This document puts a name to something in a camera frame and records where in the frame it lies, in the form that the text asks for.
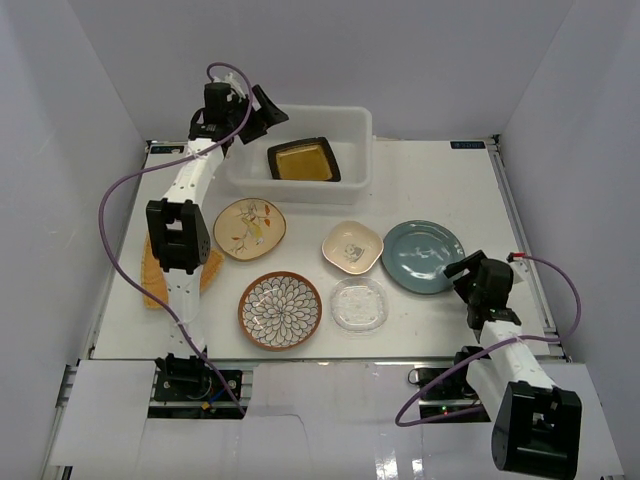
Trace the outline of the teal round plate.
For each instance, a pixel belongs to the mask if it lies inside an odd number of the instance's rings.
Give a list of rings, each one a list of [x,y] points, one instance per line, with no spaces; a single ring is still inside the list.
[[[444,226],[411,220],[394,226],[384,238],[382,264],[392,280],[416,294],[435,295],[449,290],[445,268],[465,258],[458,238]]]

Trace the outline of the black square plate yellow centre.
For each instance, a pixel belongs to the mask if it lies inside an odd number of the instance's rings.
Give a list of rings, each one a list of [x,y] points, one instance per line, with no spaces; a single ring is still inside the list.
[[[340,182],[336,156],[325,137],[291,141],[267,149],[271,176],[275,180]]]

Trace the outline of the beige bird painted plate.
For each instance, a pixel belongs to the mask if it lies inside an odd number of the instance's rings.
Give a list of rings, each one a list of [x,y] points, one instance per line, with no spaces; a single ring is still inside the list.
[[[286,231],[286,219],[274,204],[260,198],[245,198],[220,212],[214,222],[213,237],[228,256],[248,262],[277,247]]]

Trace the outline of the clear glass plate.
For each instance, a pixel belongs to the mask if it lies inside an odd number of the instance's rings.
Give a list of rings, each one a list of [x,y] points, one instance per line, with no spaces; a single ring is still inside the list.
[[[385,289],[369,277],[337,282],[331,291],[329,306],[336,325],[351,334],[368,334],[379,329],[390,311]]]

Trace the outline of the cream panda square dish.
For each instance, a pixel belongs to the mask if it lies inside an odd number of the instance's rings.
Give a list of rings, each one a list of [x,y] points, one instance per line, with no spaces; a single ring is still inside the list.
[[[383,251],[384,243],[380,235],[352,220],[338,223],[321,246],[323,257],[349,275],[369,272]]]

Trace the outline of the woven bamboo fan tray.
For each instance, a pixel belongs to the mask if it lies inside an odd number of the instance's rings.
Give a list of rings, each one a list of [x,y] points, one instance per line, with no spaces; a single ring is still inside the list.
[[[212,248],[209,258],[205,263],[200,279],[200,292],[206,291],[224,263],[224,255],[217,248]],[[159,261],[153,256],[149,236],[146,236],[144,250],[141,260],[140,270],[141,286],[162,300],[164,303],[169,301],[168,288],[160,268]]]

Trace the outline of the floral patterned brown-rim plate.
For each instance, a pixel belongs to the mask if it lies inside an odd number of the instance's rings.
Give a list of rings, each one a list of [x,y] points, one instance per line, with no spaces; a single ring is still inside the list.
[[[247,339],[268,351],[286,351],[309,340],[322,320],[321,295],[300,274],[275,271],[251,282],[238,303]]]

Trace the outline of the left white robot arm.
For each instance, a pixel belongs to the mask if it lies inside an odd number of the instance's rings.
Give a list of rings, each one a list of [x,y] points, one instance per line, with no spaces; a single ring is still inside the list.
[[[152,292],[147,297],[169,313],[174,346],[185,345],[196,355],[206,352],[198,312],[212,245],[201,207],[216,170],[235,138],[248,144],[288,119],[259,85],[248,93],[230,79],[205,85],[204,106],[190,121],[185,162],[166,193],[145,210],[151,253],[166,290],[165,298]]]

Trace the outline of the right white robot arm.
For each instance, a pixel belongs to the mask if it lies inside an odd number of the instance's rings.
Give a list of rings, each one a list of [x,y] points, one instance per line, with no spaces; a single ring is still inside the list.
[[[478,342],[457,354],[452,388],[483,404],[493,423],[494,465],[546,479],[575,478],[582,402],[551,379],[525,343],[521,321],[508,306],[515,282],[509,262],[477,251],[444,274],[466,304]]]

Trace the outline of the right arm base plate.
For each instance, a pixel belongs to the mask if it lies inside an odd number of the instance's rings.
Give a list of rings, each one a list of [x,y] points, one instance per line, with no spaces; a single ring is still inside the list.
[[[413,368],[407,375],[407,381],[420,390],[445,371],[446,368]],[[422,394],[418,404],[422,419],[437,415],[449,416],[451,413],[465,409],[478,408],[476,412],[453,418],[451,423],[486,423],[490,421],[478,395],[463,380],[462,372],[457,372],[444,379],[426,394]]]

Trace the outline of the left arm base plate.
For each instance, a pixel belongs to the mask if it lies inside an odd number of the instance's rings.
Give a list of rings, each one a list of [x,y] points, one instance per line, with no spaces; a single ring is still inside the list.
[[[242,413],[216,373],[199,357],[156,358],[148,409],[151,419],[241,420]]]

